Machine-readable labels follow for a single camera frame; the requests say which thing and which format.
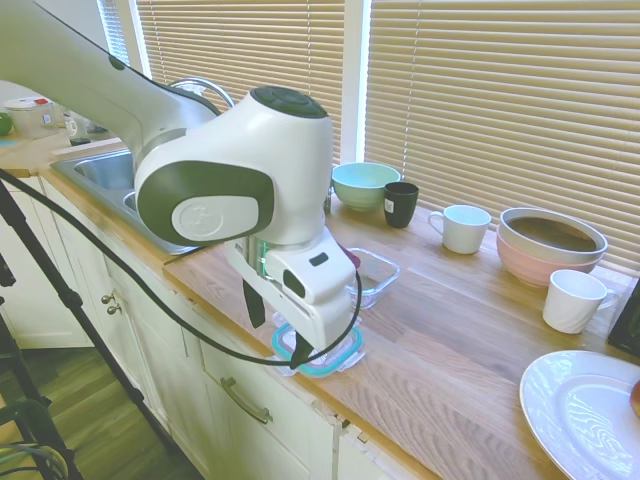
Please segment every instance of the stainless steel sink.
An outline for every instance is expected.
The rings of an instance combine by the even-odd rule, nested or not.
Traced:
[[[65,160],[55,163],[53,169],[115,212],[163,252],[182,255],[196,249],[165,242],[142,223],[133,189],[133,158],[128,150]]]

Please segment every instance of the white cup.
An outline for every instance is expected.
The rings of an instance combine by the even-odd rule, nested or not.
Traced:
[[[442,228],[433,220],[440,218]],[[491,223],[491,215],[471,205],[453,205],[429,215],[429,224],[442,235],[442,244],[456,253],[476,253]]]
[[[603,302],[607,295],[611,298]],[[576,270],[556,270],[542,318],[550,327],[563,333],[580,333],[597,310],[616,303],[619,295],[596,277]]]

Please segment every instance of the window blinds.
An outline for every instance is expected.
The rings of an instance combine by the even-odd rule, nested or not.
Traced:
[[[116,0],[98,0],[98,9],[104,25],[104,33],[107,36],[109,52],[129,65],[129,55],[127,54],[127,45],[122,34]]]
[[[333,120],[338,161],[343,0],[136,1],[154,80],[204,77],[236,101],[262,85],[311,95]]]
[[[640,271],[640,2],[373,0],[365,159],[429,208],[585,220]]]

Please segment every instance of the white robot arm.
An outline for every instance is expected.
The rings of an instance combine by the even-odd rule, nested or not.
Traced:
[[[0,79],[117,134],[134,156],[143,222],[177,244],[226,241],[254,327],[264,322],[264,298],[298,332],[302,359],[346,329],[355,268],[324,226],[333,137],[317,102],[261,87],[219,115],[205,99],[130,69],[31,0],[0,0],[0,11]]]

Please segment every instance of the kitchen cabinet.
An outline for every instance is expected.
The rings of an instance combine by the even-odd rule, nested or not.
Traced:
[[[30,186],[41,190],[37,178],[26,181]],[[60,254],[64,249],[51,213],[26,193],[11,191],[11,195],[62,275],[67,279],[71,278],[71,266],[66,255]],[[12,287],[3,288],[0,293],[5,298],[5,320],[20,348],[90,346],[91,342],[84,331],[62,304],[22,241],[2,219],[0,239],[0,254],[17,280]]]
[[[214,382],[208,384],[209,396],[221,399],[219,414],[226,419],[231,438],[231,451],[226,458],[228,478],[234,480],[311,480],[314,476],[308,467],[263,425],[247,414],[247,411],[231,400]],[[245,408],[257,407],[245,405]],[[305,432],[312,436],[314,432]]]
[[[349,425],[340,435],[337,480],[417,480],[384,453],[360,429]]]
[[[127,263],[137,266],[131,259],[127,259]],[[123,302],[153,378],[161,417],[198,470],[206,478],[220,478],[216,475],[221,471],[223,455],[217,448],[228,444],[226,438],[220,437],[226,426],[216,424],[220,417],[212,415],[200,357],[187,349],[185,335],[188,334],[124,272],[111,262],[107,265],[111,278],[127,292]],[[163,292],[163,287],[148,274],[142,272],[142,276],[163,297],[174,296],[166,289]],[[183,318],[188,317],[189,310],[184,305],[180,308],[175,301],[167,303]]]
[[[311,395],[272,368],[237,360],[204,344],[202,351],[205,371],[227,397],[231,461],[242,467],[234,475],[248,480],[333,478],[334,435],[340,428],[334,417],[317,411]],[[261,476],[265,471],[270,475]]]
[[[47,196],[70,211],[85,226],[90,222],[55,189],[45,184]],[[151,382],[145,370],[135,332],[131,324],[122,292],[125,288],[109,276],[107,260],[80,232],[62,219],[56,228],[71,265],[73,282],[65,277],[82,298],[85,313],[109,347],[131,382],[139,388],[150,407],[148,398]]]

